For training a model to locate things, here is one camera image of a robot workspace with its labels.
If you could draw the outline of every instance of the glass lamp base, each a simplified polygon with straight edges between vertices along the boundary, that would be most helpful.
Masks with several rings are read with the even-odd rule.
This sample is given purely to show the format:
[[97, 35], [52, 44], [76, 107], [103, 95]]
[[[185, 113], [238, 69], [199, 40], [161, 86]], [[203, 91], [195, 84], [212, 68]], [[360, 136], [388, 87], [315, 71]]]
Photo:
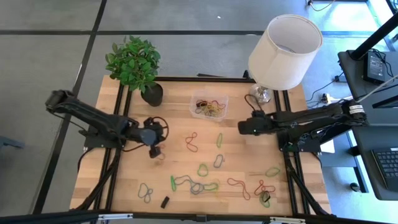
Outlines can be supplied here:
[[271, 100], [269, 89], [258, 84], [250, 87], [250, 94], [255, 96], [259, 103], [268, 103]]

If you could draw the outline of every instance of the white cable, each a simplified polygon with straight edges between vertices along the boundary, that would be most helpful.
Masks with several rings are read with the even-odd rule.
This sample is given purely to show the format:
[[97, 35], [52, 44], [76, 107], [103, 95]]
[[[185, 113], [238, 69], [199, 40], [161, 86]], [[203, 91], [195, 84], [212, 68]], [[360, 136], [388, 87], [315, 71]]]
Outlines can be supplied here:
[[327, 6], [323, 7], [323, 8], [321, 8], [321, 9], [315, 9], [314, 6], [312, 5], [312, 3], [310, 3], [310, 6], [312, 7], [312, 9], [313, 9], [314, 11], [320, 12], [320, 11], [326, 9], [327, 7], [329, 7], [329, 6], [330, 6], [333, 2], [335, 2], [335, 1], [336, 1], [336, 0], [333, 0], [331, 3], [329, 3], [329, 5], [327, 5]]
[[380, 88], [385, 87], [385, 85], [387, 85], [389, 82], [391, 82], [393, 79], [397, 78], [398, 75], [390, 78], [389, 80], [385, 81], [383, 84], [381, 84], [379, 87], [375, 88], [374, 90], [372, 90], [370, 93], [368, 93], [366, 96], [362, 97], [361, 99], [359, 99], [358, 101], [355, 101], [357, 103], [360, 103], [361, 101], [365, 100], [367, 97], [369, 97], [370, 95], [372, 95], [375, 91], [378, 91]]

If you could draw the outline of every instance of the potted plant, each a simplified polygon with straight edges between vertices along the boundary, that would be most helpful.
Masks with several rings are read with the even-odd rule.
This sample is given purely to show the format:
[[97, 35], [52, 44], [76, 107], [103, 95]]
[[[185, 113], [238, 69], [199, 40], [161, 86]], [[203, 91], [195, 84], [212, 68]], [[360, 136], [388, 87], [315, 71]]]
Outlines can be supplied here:
[[130, 91], [139, 89], [141, 97], [151, 106], [159, 106], [163, 99], [163, 88], [154, 81], [160, 54], [148, 41], [130, 35], [130, 41], [112, 44], [113, 53], [105, 55], [106, 68], [111, 71], [112, 79], [128, 85]]

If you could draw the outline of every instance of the keyboard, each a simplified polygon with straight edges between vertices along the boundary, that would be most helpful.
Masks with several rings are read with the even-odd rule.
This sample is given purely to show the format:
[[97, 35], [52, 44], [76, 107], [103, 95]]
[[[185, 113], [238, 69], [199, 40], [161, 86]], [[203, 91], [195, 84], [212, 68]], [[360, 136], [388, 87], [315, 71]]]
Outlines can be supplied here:
[[398, 148], [372, 150], [387, 189], [398, 192]]

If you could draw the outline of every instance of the green leaves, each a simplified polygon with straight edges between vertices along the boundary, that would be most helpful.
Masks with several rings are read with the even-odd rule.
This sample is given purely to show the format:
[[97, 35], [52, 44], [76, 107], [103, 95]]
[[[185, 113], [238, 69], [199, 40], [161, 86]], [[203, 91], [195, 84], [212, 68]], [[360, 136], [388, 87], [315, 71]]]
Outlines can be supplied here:
[[134, 59], [131, 59], [130, 62], [129, 62], [130, 67], [134, 68], [135, 64], [136, 63], [135, 63]]
[[140, 37], [123, 38], [123, 44], [112, 43], [113, 53], [105, 55], [108, 63], [105, 69], [111, 72], [112, 79], [128, 85], [130, 91], [139, 89], [145, 93], [147, 88], [155, 85], [160, 54], [148, 41]]

